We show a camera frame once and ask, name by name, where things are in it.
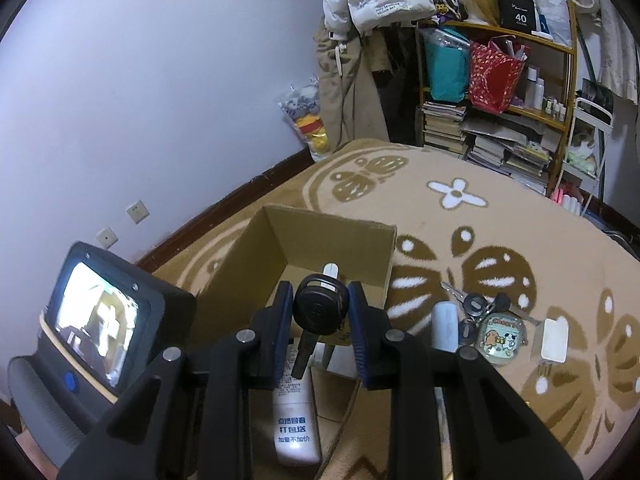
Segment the brown cardboard box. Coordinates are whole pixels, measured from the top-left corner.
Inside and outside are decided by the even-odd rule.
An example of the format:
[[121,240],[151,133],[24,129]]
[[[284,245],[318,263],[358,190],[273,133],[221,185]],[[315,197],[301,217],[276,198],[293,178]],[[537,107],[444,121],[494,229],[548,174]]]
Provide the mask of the brown cardboard box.
[[[203,347],[250,324],[254,313],[270,306],[280,281],[294,292],[327,263],[338,279],[361,282],[369,304],[384,307],[397,237],[396,226],[306,209],[267,205],[214,240],[207,266],[184,274],[180,286],[198,298],[188,346]],[[315,479],[333,451],[352,411],[359,386],[355,378],[312,368],[323,463],[309,467],[279,464],[270,394],[250,394],[254,479]]]

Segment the lower white wall socket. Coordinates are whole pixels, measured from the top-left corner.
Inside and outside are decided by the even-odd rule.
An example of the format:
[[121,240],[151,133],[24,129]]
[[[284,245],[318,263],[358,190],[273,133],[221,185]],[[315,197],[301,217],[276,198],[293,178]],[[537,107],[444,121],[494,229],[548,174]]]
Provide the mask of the lower white wall socket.
[[110,249],[118,242],[118,237],[115,232],[107,226],[96,234],[96,240],[104,249]]

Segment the black key bunch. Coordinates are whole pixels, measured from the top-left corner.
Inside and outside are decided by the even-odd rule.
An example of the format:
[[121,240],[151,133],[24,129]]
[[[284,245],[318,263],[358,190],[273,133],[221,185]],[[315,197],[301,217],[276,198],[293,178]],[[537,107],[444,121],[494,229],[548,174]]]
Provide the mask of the black key bunch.
[[440,287],[460,304],[463,320],[459,322],[459,339],[462,344],[474,344],[477,340],[480,323],[491,313],[510,313],[533,326],[541,324],[541,320],[533,318],[523,309],[512,304],[505,292],[499,292],[493,300],[488,300],[476,292],[462,292],[447,282],[440,281]]

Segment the stack of books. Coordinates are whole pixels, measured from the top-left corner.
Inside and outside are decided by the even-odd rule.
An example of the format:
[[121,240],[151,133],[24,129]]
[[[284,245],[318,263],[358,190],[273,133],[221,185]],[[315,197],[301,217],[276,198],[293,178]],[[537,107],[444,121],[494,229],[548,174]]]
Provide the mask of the stack of books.
[[500,122],[469,117],[461,130],[471,138],[465,159],[502,174],[546,195],[550,180],[551,153],[536,142],[523,127],[511,128]]
[[461,128],[466,115],[464,105],[425,101],[421,112],[425,145],[455,155],[465,153],[466,133]]

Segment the wooden shelf rack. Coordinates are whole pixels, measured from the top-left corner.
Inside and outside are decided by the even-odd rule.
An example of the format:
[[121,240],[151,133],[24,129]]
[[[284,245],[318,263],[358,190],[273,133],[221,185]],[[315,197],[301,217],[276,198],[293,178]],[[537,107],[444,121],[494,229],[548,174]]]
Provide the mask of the wooden shelf rack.
[[[567,44],[558,44],[543,32],[519,32],[478,21],[464,22],[450,21],[446,24],[430,23],[427,21],[416,24],[416,48],[418,49],[419,67],[419,109],[416,112],[416,134],[423,141],[423,116],[421,107],[425,101],[436,101],[432,98],[428,88],[424,42],[420,30],[430,27],[448,27],[465,36],[469,42],[476,41],[487,44],[492,37],[513,35],[526,46],[529,46],[529,56],[525,62],[523,73],[515,88],[510,106],[502,114],[484,112],[475,107],[469,99],[469,89],[465,99],[457,105],[466,107],[465,118],[479,117],[490,122],[500,122],[511,128],[523,127],[536,142],[539,142],[551,153],[552,163],[547,194],[550,194],[555,178],[558,176],[562,158],[562,144],[566,141],[570,121],[572,120],[575,86],[577,76],[577,39],[570,38]],[[535,110],[534,92],[537,78],[544,80],[544,104],[542,110]],[[455,155],[464,160],[469,151],[471,138],[466,136],[466,151],[463,155]]]

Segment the white metal cart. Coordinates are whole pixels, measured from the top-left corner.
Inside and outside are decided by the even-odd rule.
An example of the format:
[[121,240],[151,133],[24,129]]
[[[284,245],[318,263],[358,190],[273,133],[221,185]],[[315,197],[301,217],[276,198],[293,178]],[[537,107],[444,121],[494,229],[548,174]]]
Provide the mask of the white metal cart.
[[582,96],[575,99],[552,200],[576,216],[583,217],[593,197],[604,191],[605,154],[612,132],[611,112]]

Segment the beige patterned carpet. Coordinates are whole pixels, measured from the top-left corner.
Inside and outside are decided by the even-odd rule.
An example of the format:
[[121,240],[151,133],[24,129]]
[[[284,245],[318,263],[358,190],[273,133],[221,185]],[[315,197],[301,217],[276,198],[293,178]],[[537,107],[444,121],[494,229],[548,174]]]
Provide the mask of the beige patterned carpet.
[[397,230],[386,310],[426,335],[447,288],[504,292],[568,326],[566,360],[502,369],[582,474],[600,479],[639,415],[639,265],[589,221],[508,178],[431,148],[357,141],[266,202]]

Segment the green cartoon earbuds case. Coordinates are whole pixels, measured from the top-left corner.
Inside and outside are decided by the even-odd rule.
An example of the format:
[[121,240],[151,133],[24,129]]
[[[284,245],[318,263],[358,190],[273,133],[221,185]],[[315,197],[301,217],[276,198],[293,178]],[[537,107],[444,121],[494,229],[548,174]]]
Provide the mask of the green cartoon earbuds case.
[[480,323],[474,348],[493,366],[512,362],[528,345],[524,322],[511,313],[491,313]]

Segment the black box marked 40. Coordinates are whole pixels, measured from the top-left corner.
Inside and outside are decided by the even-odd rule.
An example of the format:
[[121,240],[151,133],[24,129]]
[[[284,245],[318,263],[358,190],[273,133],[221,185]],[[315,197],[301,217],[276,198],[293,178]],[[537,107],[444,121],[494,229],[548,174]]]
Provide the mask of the black box marked 40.
[[530,34],[536,29],[534,0],[497,0],[499,25]]

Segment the white wall socket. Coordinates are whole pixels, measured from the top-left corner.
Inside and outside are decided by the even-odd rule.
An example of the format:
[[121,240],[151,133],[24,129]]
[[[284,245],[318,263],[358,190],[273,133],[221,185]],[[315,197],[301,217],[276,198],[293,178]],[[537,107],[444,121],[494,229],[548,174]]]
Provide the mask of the white wall socket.
[[96,234],[96,240],[104,249],[110,249],[118,242],[118,237],[115,232],[107,226]]
[[149,209],[146,208],[142,200],[137,200],[134,204],[128,206],[126,213],[134,224],[139,224],[150,215]]

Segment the black car key fob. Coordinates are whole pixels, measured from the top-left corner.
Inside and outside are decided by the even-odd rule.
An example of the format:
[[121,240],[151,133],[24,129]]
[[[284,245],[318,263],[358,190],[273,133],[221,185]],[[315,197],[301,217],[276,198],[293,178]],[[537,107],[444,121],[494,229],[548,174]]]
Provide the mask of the black car key fob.
[[304,377],[319,338],[334,335],[342,328],[348,308],[347,288],[337,278],[315,273],[309,274],[299,283],[292,315],[303,331],[292,367],[293,378]]

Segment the right stack of books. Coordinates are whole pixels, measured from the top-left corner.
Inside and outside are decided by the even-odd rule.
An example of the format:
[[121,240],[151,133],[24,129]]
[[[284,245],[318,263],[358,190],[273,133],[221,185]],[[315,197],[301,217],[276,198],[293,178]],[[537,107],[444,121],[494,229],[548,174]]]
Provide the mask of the right stack of books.
[[469,117],[461,130],[471,138],[465,159],[502,174],[546,195],[550,180],[551,153],[536,142],[523,127],[511,128],[500,122]]

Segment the plastic bag with plush toys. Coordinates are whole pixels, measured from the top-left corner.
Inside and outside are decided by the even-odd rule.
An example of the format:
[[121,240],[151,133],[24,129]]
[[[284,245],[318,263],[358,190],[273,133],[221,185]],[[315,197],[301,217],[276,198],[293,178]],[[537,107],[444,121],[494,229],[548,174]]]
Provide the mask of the plastic bag with plush toys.
[[309,150],[311,159],[320,162],[331,154],[326,127],[320,115],[320,88],[316,76],[302,86],[291,86],[277,103],[299,139]]

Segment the white bottle on shelf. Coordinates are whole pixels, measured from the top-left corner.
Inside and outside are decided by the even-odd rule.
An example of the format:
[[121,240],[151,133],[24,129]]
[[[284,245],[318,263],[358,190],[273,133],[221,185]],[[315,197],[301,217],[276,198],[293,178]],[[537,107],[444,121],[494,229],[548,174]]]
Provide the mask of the white bottle on shelf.
[[542,104],[544,104],[544,80],[538,77],[535,84],[533,108],[535,110],[542,110]]

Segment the red gift bag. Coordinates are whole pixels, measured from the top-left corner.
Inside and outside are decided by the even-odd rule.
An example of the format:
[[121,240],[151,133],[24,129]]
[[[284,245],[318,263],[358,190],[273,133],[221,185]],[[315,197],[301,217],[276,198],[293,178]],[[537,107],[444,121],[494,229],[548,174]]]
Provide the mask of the red gift bag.
[[529,46],[513,35],[471,42],[469,99],[484,112],[502,114],[511,104],[529,56]]

